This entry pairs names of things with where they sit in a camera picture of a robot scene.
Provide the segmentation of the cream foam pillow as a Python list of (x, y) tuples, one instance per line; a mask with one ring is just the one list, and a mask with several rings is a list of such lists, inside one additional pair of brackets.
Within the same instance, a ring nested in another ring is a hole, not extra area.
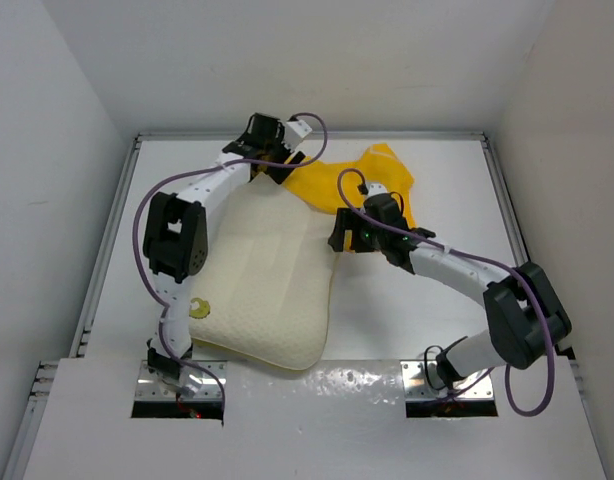
[(194, 278), (191, 337), (285, 370), (312, 367), (328, 334), (332, 225), (267, 178), (238, 188)]

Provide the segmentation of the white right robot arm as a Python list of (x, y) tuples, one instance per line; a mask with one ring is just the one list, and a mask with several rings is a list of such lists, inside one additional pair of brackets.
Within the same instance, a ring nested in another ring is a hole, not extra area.
[(393, 266), (435, 280), (480, 305), (486, 329), (443, 349), (435, 371), (444, 388), (499, 366), (530, 367), (571, 330), (571, 321), (545, 271), (528, 261), (506, 270), (447, 249), (434, 232), (409, 227), (388, 193), (368, 196), (360, 212), (340, 208), (328, 239), (336, 252), (379, 252)]

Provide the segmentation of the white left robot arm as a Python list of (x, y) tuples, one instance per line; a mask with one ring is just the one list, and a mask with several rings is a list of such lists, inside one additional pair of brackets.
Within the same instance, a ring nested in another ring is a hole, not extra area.
[(193, 277), (203, 268), (226, 201), (262, 167), (288, 173), (303, 162), (298, 150), (310, 135), (308, 123), (253, 114), (243, 134), (226, 145), (209, 167), (189, 176), (191, 183), (173, 193), (157, 186), (140, 209), (148, 210), (141, 244), (132, 241), (136, 259), (145, 258), (154, 283), (150, 294), (163, 307), (156, 332), (148, 341), (150, 370), (180, 382), (191, 364), (189, 309)]

